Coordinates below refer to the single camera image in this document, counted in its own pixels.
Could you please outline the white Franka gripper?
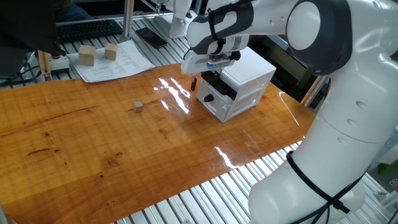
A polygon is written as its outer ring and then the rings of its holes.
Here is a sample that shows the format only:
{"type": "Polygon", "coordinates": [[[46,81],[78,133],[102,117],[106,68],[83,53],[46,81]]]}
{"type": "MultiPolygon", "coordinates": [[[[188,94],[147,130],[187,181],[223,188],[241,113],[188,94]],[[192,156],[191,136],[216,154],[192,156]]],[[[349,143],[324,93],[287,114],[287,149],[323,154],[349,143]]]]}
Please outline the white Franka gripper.
{"type": "MultiPolygon", "coordinates": [[[[225,67],[232,66],[235,60],[231,58],[231,54],[218,55],[198,55],[190,50],[184,56],[181,63],[182,72],[187,75],[195,75],[197,73],[214,70],[213,81],[217,82],[220,79],[221,70],[225,67]]],[[[197,77],[193,76],[191,79],[190,89],[195,91],[197,85],[197,77]]]]}

